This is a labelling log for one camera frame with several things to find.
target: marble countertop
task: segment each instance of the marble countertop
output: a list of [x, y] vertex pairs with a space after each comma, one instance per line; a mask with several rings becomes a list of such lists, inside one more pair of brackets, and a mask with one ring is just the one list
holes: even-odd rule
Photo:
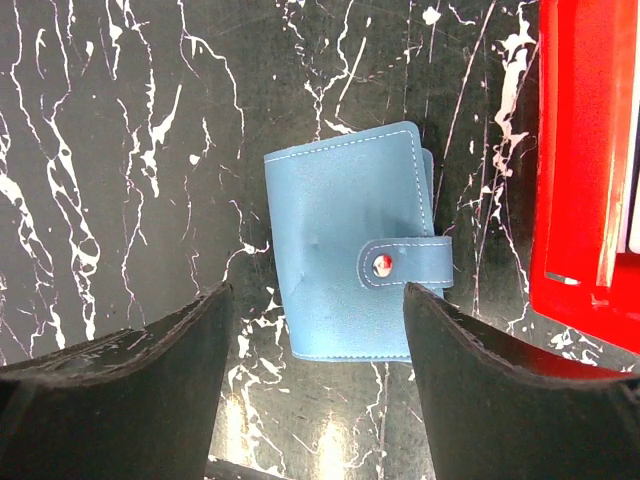
[[139, 327], [225, 279], [211, 445], [295, 479], [434, 478], [409, 364], [292, 358], [262, 157], [407, 119], [465, 312], [567, 358], [636, 358], [536, 315], [537, 3], [0, 4], [0, 363]]

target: red plastic tray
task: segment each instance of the red plastic tray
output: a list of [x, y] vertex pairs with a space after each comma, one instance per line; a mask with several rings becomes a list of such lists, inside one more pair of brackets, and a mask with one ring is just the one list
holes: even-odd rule
[[640, 255], [616, 253], [637, 8], [635, 0], [540, 4], [531, 302], [543, 315], [640, 353]]

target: black foam padding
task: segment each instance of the black foam padding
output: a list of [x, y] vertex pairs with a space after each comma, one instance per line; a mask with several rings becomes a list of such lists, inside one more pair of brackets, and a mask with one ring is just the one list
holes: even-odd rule
[[0, 478], [202, 480], [232, 308], [218, 285], [143, 330], [0, 370]]
[[404, 315], [438, 480], [640, 478], [638, 378], [532, 347], [419, 285]]

